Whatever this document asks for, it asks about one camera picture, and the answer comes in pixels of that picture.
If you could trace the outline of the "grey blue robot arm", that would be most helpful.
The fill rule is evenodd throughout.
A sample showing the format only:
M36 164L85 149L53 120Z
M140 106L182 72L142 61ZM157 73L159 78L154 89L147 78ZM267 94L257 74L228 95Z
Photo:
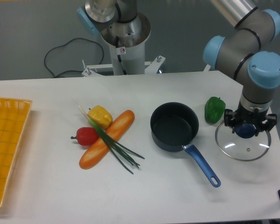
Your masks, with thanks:
M212 5L236 29L231 38L213 37L205 46L203 60L243 86L237 110L225 109L224 124L241 138L269 132L277 123L268 114L280 85L280 56L262 51L280 32L280 15L259 10L251 0L214 0ZM162 62L157 57L145 65L145 41L151 27L134 0L89 0L77 15L92 35L101 35L109 45L114 75L155 73Z

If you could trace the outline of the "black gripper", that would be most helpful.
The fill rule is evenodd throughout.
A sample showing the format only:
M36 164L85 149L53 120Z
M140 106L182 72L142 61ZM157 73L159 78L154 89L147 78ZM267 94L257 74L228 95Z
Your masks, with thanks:
M236 126L242 124L254 125L255 136L261 132L269 132L277 124L277 115L275 113L266 114L267 110L261 112L254 108L252 111L245 109L242 104L238 105L236 111L231 109L224 110L224 125L231 128L231 133L235 133Z

